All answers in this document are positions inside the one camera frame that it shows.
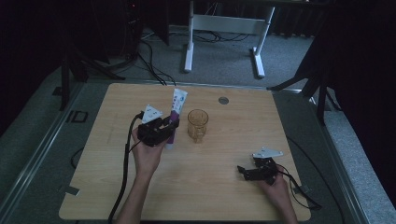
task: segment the toothpaste tube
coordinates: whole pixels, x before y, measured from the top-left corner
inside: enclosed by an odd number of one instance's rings
[[[173,102],[172,102],[171,116],[169,119],[170,122],[178,120],[178,117],[181,114],[181,110],[183,109],[184,102],[186,101],[187,94],[188,93],[186,91],[175,89]],[[175,133],[176,133],[176,130],[174,130],[173,134],[170,136],[168,142],[166,143],[166,145],[165,145],[166,149],[173,148],[173,144],[175,141]]]

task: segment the light wood tabletop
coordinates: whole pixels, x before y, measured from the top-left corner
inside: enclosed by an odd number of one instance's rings
[[[124,145],[132,119],[146,105],[167,117],[174,88],[188,93],[180,115],[173,149],[164,149],[151,180],[142,220],[277,220],[275,208],[254,181],[246,181],[237,165],[254,169],[252,153],[262,147],[284,153],[274,160],[300,183],[274,98],[265,90],[111,84],[100,107],[59,215],[63,219],[107,219],[120,192]],[[227,105],[220,97],[229,100]],[[193,109],[209,115],[203,143],[187,134],[187,115]],[[134,181],[131,153],[124,198]],[[297,195],[306,204],[306,200]],[[299,220],[310,211],[291,198]]]

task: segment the glass cup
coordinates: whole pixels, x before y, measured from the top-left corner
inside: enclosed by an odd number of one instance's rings
[[[194,109],[188,115],[189,136],[194,140],[194,143],[202,143],[202,138],[206,133],[206,125],[209,121],[209,116],[204,110]]]

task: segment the human arm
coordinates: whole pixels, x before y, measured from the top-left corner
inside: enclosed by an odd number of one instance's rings
[[[137,129],[132,131],[132,138],[135,143],[139,142],[137,139]],[[138,143],[132,149],[136,176],[128,198],[117,217],[117,224],[137,224],[140,222],[143,204],[149,189],[149,182],[160,164],[161,154],[166,141],[163,141],[156,147],[148,147],[144,143]]]
[[[280,172],[283,172],[283,168],[277,166]],[[296,224],[297,216],[294,212],[294,208],[291,205],[291,200],[288,191],[288,184],[283,178],[281,173],[276,174],[276,179],[273,185],[267,184],[265,181],[258,181],[259,187],[267,195],[270,202],[276,207],[279,213],[282,215],[285,223]]]

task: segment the white metal frame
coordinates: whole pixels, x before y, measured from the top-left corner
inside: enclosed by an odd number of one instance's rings
[[[186,62],[184,70],[190,72],[192,68],[192,54],[194,51],[193,31],[207,30],[227,33],[238,33],[247,35],[260,35],[257,48],[253,48],[254,61],[259,77],[265,77],[262,65],[262,46],[271,24],[275,7],[271,7],[270,13],[265,20],[244,19],[235,17],[219,17],[194,14],[194,2],[190,1],[190,18],[189,18],[189,44],[187,46]]]

